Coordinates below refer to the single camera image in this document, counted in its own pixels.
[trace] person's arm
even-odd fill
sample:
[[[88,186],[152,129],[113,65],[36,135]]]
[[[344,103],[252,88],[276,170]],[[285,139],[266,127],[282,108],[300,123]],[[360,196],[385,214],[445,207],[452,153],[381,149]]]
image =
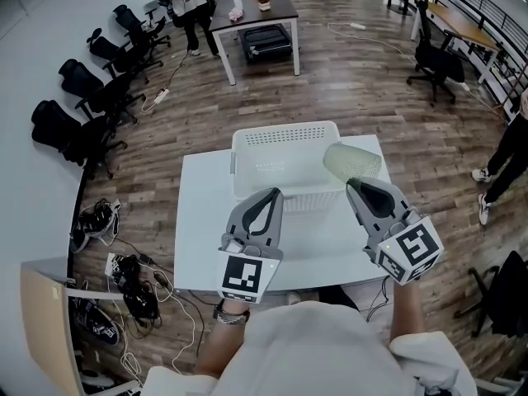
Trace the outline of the person's arm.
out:
[[[229,314],[243,314],[249,304],[226,299],[223,311]],[[207,342],[200,351],[196,362],[195,374],[209,375],[219,379],[225,367],[233,359],[244,340],[245,325],[216,323]]]
[[[416,334],[426,331],[422,311],[420,287],[417,281],[400,286],[394,282],[393,325],[390,340],[404,334]]]

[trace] black suitcase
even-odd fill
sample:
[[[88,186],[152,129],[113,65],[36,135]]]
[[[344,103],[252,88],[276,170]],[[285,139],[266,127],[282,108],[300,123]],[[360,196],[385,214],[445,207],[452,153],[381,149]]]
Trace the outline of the black suitcase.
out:
[[[259,26],[238,32],[248,62],[291,54],[291,38],[283,25]]]

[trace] black chair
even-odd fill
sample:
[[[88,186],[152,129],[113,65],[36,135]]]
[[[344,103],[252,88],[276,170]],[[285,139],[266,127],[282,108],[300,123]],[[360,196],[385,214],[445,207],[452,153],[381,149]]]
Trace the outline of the black chair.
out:
[[[418,9],[419,16],[422,20],[422,29],[420,30],[420,44],[416,48],[417,65],[415,71],[422,70],[425,76],[410,76],[407,78],[407,83],[411,85],[413,79],[419,81],[428,81],[432,85],[432,101],[434,106],[436,101],[436,87],[442,88],[451,97],[451,103],[455,104],[455,94],[446,86],[447,78],[451,78],[458,83],[464,82],[464,68],[462,62],[454,54],[445,51],[445,46],[438,49],[431,44],[431,28],[429,27],[429,20],[427,19],[427,0],[415,0],[414,3]],[[444,31],[449,40],[454,36],[459,38],[451,31]]]
[[[153,10],[147,12],[151,19],[153,18],[152,12]],[[166,45],[167,47],[171,46],[171,37],[169,35],[165,35],[161,38],[158,37],[158,34],[165,27],[165,23],[167,21],[165,16],[156,22],[156,27],[151,31],[143,31],[141,26],[146,23],[146,21],[140,21],[125,4],[121,4],[116,7],[114,9],[114,13],[117,23],[128,31],[125,36],[130,35],[132,44],[136,45],[138,38],[146,38],[150,42],[152,48],[156,47],[157,45]]]
[[[93,113],[104,111],[108,117],[112,118],[125,113],[134,123],[137,123],[137,118],[131,115],[126,107],[139,99],[145,101],[146,96],[139,94],[132,97],[128,93],[132,79],[128,73],[103,85],[101,79],[91,73],[84,64],[70,59],[61,66],[59,74],[64,77],[61,87],[66,92],[82,98],[75,108],[81,108],[89,120],[93,120],[93,116],[87,109],[87,105]]]
[[[92,36],[86,42],[89,44],[90,53],[108,60],[102,68],[108,69],[110,75],[115,79],[116,73],[130,73],[134,78],[138,73],[152,66],[163,66],[162,61],[152,61],[149,51],[151,47],[148,42],[144,45],[135,45],[127,50],[126,46],[130,43],[127,41],[121,47],[112,44],[104,36],[101,36],[101,28],[96,28]],[[145,83],[149,83],[145,74]]]
[[[483,298],[464,311],[457,311],[454,318],[481,309],[477,330],[472,332],[473,337],[480,334],[487,316],[493,321],[493,333],[505,334],[509,337],[522,337],[526,334],[528,331],[526,264],[517,252],[512,251],[500,269],[498,266],[493,266],[486,270],[493,273],[493,281],[489,289],[481,275],[474,268],[469,269],[468,273],[474,276]]]
[[[104,165],[108,178],[113,178],[106,163],[106,153],[120,145],[127,148],[127,144],[119,141],[106,145],[111,128],[105,117],[97,117],[81,125],[67,115],[55,100],[44,100],[33,111],[31,121],[35,125],[31,133],[35,142],[57,149],[67,161],[79,166],[88,159],[84,168],[88,169],[91,178],[94,178],[93,170],[97,164]]]

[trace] wristwatch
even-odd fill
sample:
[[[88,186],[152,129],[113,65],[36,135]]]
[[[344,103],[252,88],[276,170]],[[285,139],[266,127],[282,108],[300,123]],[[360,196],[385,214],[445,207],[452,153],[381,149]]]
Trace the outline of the wristwatch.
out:
[[[216,321],[222,324],[234,326],[245,324],[248,322],[249,309],[244,313],[226,313],[222,310],[222,308],[224,307],[224,301],[225,299],[222,299],[222,301],[214,307],[213,318]]]

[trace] white plastic basket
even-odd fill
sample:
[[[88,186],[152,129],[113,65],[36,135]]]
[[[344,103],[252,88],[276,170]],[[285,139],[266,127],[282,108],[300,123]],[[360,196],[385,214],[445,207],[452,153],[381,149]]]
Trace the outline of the white plastic basket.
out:
[[[328,146],[338,142],[331,121],[238,130],[231,148],[236,199],[275,186],[285,197],[285,211],[329,207],[345,189],[323,165]]]

